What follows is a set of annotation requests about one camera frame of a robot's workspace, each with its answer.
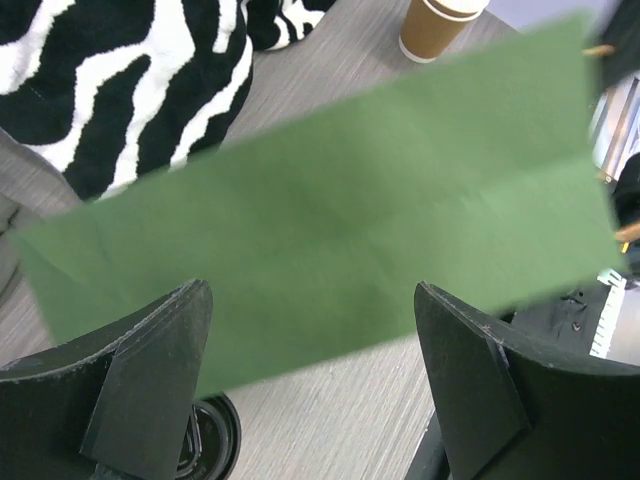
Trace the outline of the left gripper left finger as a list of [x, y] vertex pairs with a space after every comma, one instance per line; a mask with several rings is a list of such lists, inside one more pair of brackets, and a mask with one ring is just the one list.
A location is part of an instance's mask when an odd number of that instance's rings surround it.
[[1, 369], [4, 479], [172, 479], [213, 298], [192, 280]]

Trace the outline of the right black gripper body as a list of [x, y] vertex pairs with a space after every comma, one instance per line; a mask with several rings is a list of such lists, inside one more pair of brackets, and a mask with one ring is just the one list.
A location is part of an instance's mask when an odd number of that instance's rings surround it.
[[595, 60], [596, 92], [601, 94], [639, 72], [639, 0], [619, 1], [598, 40], [598, 47], [608, 48]]

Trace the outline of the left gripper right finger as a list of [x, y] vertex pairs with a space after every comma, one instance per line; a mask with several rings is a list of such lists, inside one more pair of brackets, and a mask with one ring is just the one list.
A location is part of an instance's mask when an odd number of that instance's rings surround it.
[[635, 479], [639, 370], [537, 339], [427, 283], [414, 293], [435, 410], [417, 479]]

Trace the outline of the brown paper cups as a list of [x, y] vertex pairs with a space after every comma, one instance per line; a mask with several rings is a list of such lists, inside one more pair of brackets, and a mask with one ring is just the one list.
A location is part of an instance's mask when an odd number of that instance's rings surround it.
[[401, 52], [415, 63], [435, 60], [489, 3], [489, 0], [411, 0], [399, 34]]

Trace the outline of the green paper gift bag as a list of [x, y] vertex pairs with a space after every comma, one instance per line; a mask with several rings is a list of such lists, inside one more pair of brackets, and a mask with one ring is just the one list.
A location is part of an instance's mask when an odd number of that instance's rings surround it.
[[432, 283], [488, 312], [622, 258], [577, 13], [440, 60], [18, 231], [61, 342], [192, 279], [212, 394], [410, 334]]

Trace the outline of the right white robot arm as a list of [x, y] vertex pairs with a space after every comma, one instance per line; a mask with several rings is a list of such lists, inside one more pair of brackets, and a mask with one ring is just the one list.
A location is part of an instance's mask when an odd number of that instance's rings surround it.
[[621, 250], [639, 275], [639, 3], [619, 1], [598, 37], [611, 52], [598, 59], [601, 97], [592, 134], [609, 184]]

